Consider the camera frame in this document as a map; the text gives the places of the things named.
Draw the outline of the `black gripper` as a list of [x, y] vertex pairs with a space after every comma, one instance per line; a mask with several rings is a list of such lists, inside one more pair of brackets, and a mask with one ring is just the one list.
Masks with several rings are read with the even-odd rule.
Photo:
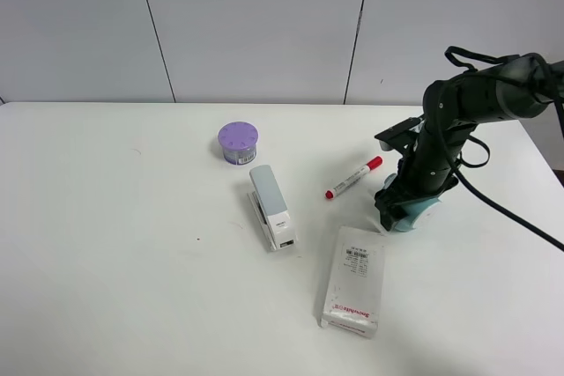
[[[433, 177], [438, 195], [441, 195], [456, 184], [450, 165], [456, 161], [473, 131], [472, 124], [458, 123], [441, 132], [424, 120], [414, 146], [408, 154], [401, 155], [397, 174]], [[400, 220], [409, 219], [411, 216], [409, 208], [404, 204], [376, 200], [375, 207], [379, 211], [380, 225], [387, 232], [394, 231]]]

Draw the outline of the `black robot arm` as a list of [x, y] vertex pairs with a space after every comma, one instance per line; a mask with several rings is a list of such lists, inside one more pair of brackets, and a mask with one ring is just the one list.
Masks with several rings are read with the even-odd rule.
[[380, 223], [404, 232], [409, 220], [460, 181], [464, 144], [478, 125], [532, 119], [549, 105], [563, 110], [563, 63], [537, 54], [482, 56], [484, 70], [433, 82], [424, 93], [423, 113], [375, 135], [381, 147], [401, 154], [396, 173], [375, 194]]

